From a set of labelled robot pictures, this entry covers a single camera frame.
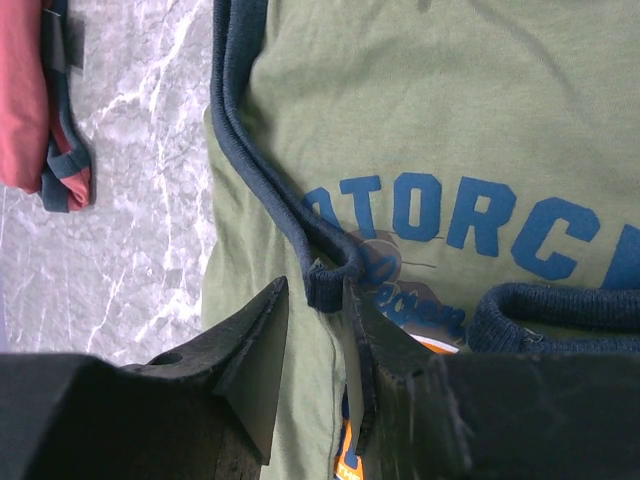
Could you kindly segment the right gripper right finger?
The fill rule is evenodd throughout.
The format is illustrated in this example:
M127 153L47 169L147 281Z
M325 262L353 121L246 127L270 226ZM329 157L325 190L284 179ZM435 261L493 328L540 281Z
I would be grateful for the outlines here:
M445 359L384 317L351 278L342 299L353 447L366 478L459 478L459 402Z

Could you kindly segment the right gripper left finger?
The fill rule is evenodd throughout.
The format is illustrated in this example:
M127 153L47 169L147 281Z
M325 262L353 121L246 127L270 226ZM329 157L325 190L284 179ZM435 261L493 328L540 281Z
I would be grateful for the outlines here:
M219 401L261 465L271 459L289 318L281 276L239 311L193 339L127 371L176 381Z

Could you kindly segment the olive green graphic tank top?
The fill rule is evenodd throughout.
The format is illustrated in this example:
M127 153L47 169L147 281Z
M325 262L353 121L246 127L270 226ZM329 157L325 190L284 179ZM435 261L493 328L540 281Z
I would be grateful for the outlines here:
M430 352L639 349L635 1L218 1L206 326L273 279L265 479L364 479L353 277Z

